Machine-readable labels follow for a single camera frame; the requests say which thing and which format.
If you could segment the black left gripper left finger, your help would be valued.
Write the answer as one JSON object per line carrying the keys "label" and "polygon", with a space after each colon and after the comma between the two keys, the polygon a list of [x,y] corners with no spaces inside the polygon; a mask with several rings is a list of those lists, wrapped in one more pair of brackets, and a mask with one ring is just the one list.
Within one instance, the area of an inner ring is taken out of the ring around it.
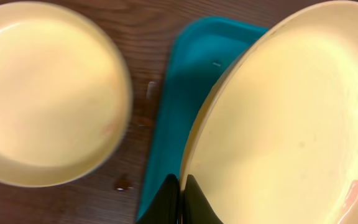
{"label": "black left gripper left finger", "polygon": [[178,204],[179,182],[174,174],[168,174],[136,224],[177,224]]}

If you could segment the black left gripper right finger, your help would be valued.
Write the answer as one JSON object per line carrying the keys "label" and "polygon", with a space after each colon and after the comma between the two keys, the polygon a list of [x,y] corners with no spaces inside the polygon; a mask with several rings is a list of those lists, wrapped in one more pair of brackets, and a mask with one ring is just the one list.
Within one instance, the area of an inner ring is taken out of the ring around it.
{"label": "black left gripper right finger", "polygon": [[223,224],[213,211],[193,175],[188,175],[183,194],[184,224]]}

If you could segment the yellow plate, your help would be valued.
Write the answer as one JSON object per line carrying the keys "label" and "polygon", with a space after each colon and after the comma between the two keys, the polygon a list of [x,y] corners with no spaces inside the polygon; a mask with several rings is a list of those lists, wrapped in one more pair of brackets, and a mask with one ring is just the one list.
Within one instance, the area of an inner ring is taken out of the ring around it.
{"label": "yellow plate", "polygon": [[358,2],[288,16],[212,87],[186,143],[223,223],[358,223]]}
{"label": "yellow plate", "polygon": [[131,109],[125,61],[94,22],[46,2],[0,5],[0,183],[83,177],[114,153]]}

